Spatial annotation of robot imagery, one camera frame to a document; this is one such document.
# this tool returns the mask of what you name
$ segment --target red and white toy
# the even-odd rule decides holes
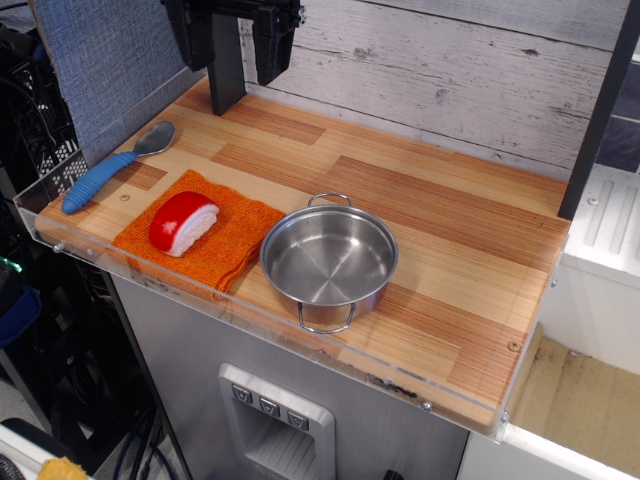
[[[160,207],[149,228],[149,241],[163,253],[181,257],[214,223],[218,206],[206,196],[181,192]]]

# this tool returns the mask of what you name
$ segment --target pot handle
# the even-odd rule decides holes
[[[356,304],[351,304],[351,309],[349,310],[349,318],[347,318],[347,323],[339,328],[333,328],[331,330],[318,330],[316,328],[308,327],[304,324],[304,317],[302,315],[302,302],[298,302],[298,318],[300,319],[300,326],[312,333],[338,333],[343,330],[346,330],[351,326],[351,320],[353,319],[353,313],[356,311]]]
[[[351,203],[351,199],[349,197],[347,197],[346,195],[343,195],[342,193],[335,193],[335,192],[319,193],[318,195],[314,195],[313,197],[311,197],[309,199],[309,203],[307,204],[307,207],[310,207],[311,204],[315,200],[317,200],[318,198],[322,198],[322,197],[340,197],[340,198],[344,198],[349,203],[349,206],[353,207],[353,203]]]

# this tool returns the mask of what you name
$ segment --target wood grain surface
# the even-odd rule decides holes
[[[63,215],[59,198],[42,212],[41,233],[64,237],[62,224],[109,243],[187,169],[285,212],[317,193],[349,195],[399,245],[373,311],[340,334],[307,333],[258,262],[231,293],[284,321],[231,310],[392,394],[493,428],[521,352],[509,345],[526,342],[568,231],[556,216],[566,184],[254,96],[222,117],[210,108],[205,80],[152,122],[176,125],[169,150],[135,162],[76,214]]]
[[[241,21],[247,88],[566,180],[628,3],[307,0],[291,65],[268,86]]]

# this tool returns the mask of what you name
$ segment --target blue spoon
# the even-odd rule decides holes
[[[92,167],[69,189],[62,201],[62,211],[69,214],[84,207],[111,177],[131,165],[136,158],[164,152],[171,145],[175,133],[171,122],[157,123],[140,137],[133,151],[112,155]]]

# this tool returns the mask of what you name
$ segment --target control panel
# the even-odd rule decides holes
[[[228,363],[218,381],[241,461],[266,478],[335,479],[329,410]]]

